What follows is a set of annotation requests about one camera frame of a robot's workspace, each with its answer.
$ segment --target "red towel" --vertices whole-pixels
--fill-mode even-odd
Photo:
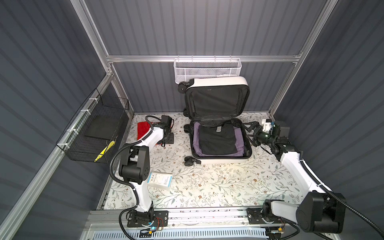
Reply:
[[[148,130],[151,128],[149,123],[147,122],[138,122],[137,123],[137,139],[139,140],[148,132]]]

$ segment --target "white metal basket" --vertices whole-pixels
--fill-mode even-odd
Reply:
[[[175,82],[188,82],[194,78],[218,78],[239,76],[241,70],[239,58],[175,58]]]

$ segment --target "dark gray wall panel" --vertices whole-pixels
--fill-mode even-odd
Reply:
[[[1,0],[0,39],[2,222],[105,71],[66,0]],[[60,224],[57,234],[78,238],[108,175],[102,166],[64,159],[15,239],[42,239]]]
[[[106,164],[65,157],[13,239],[78,239],[107,176]]]
[[[325,0],[86,0],[110,55],[293,55]]]
[[[384,2],[339,1],[275,117],[318,177],[384,228]],[[343,239],[379,239],[347,212]]]
[[[177,91],[172,63],[114,63],[136,113],[180,112],[184,95]],[[240,75],[251,90],[244,110],[269,110],[291,63],[243,63]]]

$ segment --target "folded black shirt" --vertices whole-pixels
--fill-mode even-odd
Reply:
[[[233,125],[226,123],[217,132],[217,127],[199,127],[199,146],[202,153],[209,155],[227,155],[237,153],[236,136]]]

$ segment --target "yellow object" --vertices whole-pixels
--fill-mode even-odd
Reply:
[[[96,162],[97,160],[99,160],[99,158],[104,156],[104,154],[114,145],[115,145],[115,141],[110,142],[110,144],[106,146],[103,151],[101,151],[101,153],[97,156],[94,162]]]

